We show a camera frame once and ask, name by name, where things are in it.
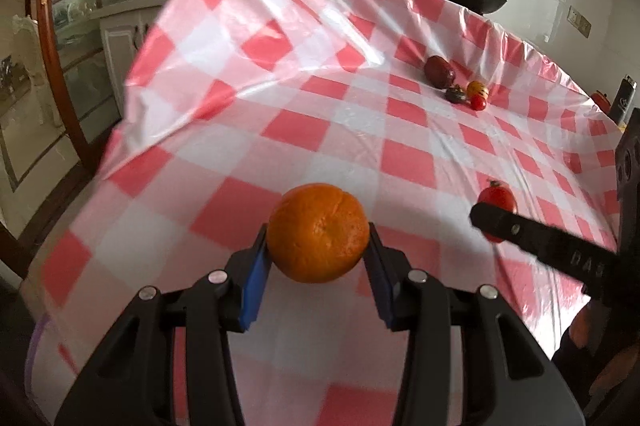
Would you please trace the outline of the red white checkered tablecloth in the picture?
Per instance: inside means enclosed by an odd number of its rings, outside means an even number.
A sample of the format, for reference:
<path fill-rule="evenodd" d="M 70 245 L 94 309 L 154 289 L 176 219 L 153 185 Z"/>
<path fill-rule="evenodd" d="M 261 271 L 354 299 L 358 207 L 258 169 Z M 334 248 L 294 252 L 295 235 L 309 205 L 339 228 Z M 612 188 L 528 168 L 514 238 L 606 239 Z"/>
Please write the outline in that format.
<path fill-rule="evenodd" d="M 465 91 L 483 82 L 486 109 L 428 82 L 431 56 Z M 619 141 L 548 57 L 443 0 L 168 0 L 91 197 L 43 261 L 29 396 L 53 420 L 141 287 L 222 267 L 305 183 L 354 195 L 384 244 L 442 283 L 498 287 L 552 352 L 585 296 L 489 243 L 469 212 L 498 180 L 524 216 L 614 249 Z"/>

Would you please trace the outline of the white kitchen cabinet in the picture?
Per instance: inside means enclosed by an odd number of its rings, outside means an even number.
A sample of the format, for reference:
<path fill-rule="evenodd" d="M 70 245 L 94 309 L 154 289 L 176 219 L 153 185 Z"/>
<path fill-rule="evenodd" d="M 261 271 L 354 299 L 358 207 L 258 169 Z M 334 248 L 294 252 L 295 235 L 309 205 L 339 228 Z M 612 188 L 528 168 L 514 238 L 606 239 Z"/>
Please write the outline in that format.
<path fill-rule="evenodd" d="M 125 115 L 127 74 L 166 2 L 126 0 L 100 8 L 91 15 L 99 21 L 108 77 L 121 116 Z"/>

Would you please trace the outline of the black thermos bottle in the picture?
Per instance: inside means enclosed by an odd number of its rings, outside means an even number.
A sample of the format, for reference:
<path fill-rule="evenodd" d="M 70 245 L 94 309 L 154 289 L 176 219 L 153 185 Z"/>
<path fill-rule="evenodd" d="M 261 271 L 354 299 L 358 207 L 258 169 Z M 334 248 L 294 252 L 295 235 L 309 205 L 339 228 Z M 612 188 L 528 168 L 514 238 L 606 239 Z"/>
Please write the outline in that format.
<path fill-rule="evenodd" d="M 624 76 L 620 81 L 620 87 L 618 87 L 610 113 L 608 113 L 616 125 L 624 122 L 631 101 L 634 99 L 634 94 L 636 94 L 636 89 L 637 82 L 630 75 Z"/>

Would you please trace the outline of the small striped yellow melon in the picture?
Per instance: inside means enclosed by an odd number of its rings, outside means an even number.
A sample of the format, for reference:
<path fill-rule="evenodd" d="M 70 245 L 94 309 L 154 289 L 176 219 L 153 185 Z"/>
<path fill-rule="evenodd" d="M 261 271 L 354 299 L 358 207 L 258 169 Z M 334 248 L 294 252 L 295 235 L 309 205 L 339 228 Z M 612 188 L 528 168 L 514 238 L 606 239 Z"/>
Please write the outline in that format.
<path fill-rule="evenodd" d="M 480 96 L 487 100 L 489 96 L 488 87 L 480 81 L 474 80 L 466 85 L 466 97 L 472 99 L 474 96 Z"/>

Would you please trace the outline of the red small pot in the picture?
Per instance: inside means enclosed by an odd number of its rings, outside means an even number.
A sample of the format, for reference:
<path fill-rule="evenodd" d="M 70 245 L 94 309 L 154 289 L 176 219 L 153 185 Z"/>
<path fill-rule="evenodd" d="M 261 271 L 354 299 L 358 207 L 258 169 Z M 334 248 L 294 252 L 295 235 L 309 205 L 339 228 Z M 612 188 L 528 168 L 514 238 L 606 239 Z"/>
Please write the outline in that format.
<path fill-rule="evenodd" d="M 610 113 L 611 111 L 611 101 L 608 100 L 608 97 L 600 90 L 596 90 L 591 94 L 592 101 L 600 108 L 602 112 L 605 114 Z"/>

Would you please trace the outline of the wall power socket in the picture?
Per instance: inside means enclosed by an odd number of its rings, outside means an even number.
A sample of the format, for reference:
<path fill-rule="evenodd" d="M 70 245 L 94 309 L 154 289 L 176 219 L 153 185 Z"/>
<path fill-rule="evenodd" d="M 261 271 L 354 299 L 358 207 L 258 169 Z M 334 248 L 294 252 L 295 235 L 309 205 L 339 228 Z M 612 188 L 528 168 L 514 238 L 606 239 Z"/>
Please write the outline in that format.
<path fill-rule="evenodd" d="M 567 13 L 567 21 L 584 37 L 589 38 L 591 33 L 591 22 L 574 6 L 570 6 Z"/>

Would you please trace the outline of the wrinkled red apple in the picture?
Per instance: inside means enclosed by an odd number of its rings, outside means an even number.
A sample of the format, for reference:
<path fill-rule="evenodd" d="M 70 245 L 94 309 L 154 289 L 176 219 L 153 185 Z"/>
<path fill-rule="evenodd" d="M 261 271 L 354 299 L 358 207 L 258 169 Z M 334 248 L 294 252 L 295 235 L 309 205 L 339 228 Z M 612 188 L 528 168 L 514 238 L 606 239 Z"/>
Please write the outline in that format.
<path fill-rule="evenodd" d="M 423 71 L 425 79 L 439 90 L 449 88 L 457 77 L 452 65 L 441 56 L 428 57 Z"/>

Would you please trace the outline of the large orange mandarin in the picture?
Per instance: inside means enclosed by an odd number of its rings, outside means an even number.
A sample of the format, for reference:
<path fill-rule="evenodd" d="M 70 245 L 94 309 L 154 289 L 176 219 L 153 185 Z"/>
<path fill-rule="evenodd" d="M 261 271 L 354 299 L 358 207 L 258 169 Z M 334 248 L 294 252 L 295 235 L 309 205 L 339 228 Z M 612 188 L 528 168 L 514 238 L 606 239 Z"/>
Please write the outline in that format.
<path fill-rule="evenodd" d="M 268 254 L 299 283 L 346 275 L 369 243 L 369 222 L 357 198 L 328 183 L 307 183 L 282 195 L 269 216 Z"/>

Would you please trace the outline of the wooden glass sliding door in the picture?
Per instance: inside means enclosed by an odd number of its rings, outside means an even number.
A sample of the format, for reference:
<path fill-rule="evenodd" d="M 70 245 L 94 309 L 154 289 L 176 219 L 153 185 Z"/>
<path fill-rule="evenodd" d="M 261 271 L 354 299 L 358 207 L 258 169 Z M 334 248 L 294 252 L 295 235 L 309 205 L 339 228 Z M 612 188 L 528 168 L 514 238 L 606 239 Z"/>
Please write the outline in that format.
<path fill-rule="evenodd" d="M 93 142 L 88 142 L 82 134 L 79 117 L 74 113 L 70 92 L 64 84 L 63 68 L 58 56 L 54 37 L 52 0 L 35 0 L 36 14 L 39 22 L 39 42 L 41 45 L 44 68 L 46 69 L 55 105 L 60 110 L 62 122 L 66 128 L 79 162 L 74 165 L 46 196 L 35 211 L 34 217 L 18 238 L 10 234 L 1 224 L 1 260 L 17 276 L 26 278 L 29 265 L 35 257 L 39 246 L 60 218 L 72 198 L 87 186 L 91 177 L 96 174 L 99 160 L 104 153 L 106 142 L 110 137 L 113 125 L 107 126 Z"/>

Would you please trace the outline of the dark mangosteen back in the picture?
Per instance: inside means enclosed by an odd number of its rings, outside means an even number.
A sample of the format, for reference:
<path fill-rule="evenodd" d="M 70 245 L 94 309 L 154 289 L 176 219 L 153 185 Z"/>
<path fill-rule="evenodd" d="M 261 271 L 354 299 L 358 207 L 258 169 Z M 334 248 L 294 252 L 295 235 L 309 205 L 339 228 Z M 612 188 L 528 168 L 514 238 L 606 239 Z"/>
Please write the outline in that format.
<path fill-rule="evenodd" d="M 468 100 L 465 89 L 458 84 L 451 85 L 446 89 L 445 98 L 455 105 L 465 104 Z"/>

